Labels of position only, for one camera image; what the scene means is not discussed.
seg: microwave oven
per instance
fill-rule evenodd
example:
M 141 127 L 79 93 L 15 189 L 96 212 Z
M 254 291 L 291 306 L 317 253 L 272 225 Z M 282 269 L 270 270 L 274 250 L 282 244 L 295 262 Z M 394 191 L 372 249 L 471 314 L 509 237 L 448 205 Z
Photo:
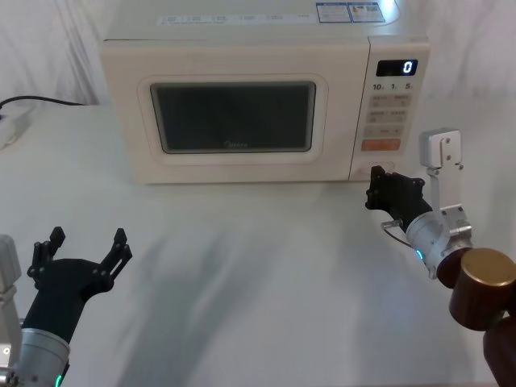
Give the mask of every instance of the microwave oven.
M 125 0 L 101 60 L 135 179 L 396 170 L 430 52 L 420 25 L 402 0 Z

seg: white curtain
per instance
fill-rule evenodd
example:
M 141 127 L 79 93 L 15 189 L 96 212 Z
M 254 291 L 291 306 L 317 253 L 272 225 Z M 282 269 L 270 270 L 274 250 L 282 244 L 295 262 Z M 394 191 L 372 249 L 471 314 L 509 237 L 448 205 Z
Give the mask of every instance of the white curtain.
M 98 45 L 118 3 L 0 0 L 0 100 L 108 103 Z M 516 97 L 516 0 L 409 3 L 432 42 L 426 96 Z

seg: orange button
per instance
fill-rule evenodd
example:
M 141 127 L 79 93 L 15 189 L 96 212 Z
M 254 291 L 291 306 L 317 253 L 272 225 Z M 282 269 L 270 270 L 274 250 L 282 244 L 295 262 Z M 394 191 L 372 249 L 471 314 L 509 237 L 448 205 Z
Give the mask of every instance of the orange button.
M 365 139 L 362 141 L 362 152 L 397 151 L 401 145 L 400 139 Z

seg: microwave window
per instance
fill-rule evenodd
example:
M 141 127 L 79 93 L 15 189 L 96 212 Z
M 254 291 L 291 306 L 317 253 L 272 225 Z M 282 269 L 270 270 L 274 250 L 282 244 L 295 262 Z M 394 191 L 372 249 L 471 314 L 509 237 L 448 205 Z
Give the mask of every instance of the microwave window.
M 151 85 L 166 153 L 306 152 L 313 82 Z

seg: sticker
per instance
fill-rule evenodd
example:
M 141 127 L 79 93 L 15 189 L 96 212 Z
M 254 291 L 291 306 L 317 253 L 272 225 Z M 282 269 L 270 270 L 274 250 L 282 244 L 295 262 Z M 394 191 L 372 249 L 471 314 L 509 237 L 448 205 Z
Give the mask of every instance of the sticker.
M 318 2 L 320 23 L 350 23 L 352 21 L 346 2 Z
M 274 15 L 172 15 L 160 16 L 156 25 L 167 26 L 259 26 L 268 24 L 314 24 L 314 14 Z
M 347 6 L 354 23 L 385 23 L 377 2 L 349 2 Z

